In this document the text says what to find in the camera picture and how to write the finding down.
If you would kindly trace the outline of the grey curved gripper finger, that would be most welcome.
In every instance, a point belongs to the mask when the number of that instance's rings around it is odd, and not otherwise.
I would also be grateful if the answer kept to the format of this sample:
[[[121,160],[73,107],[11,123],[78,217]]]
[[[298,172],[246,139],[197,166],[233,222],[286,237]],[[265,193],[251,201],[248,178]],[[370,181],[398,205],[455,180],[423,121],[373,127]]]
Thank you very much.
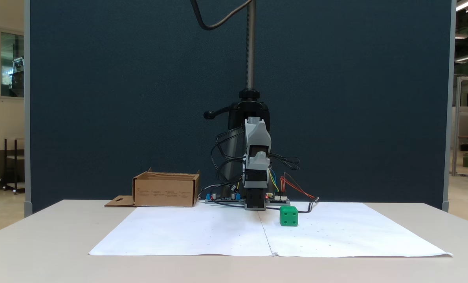
[[[266,171],[270,166],[270,159],[266,152],[257,152],[254,156],[246,157],[246,169]]]

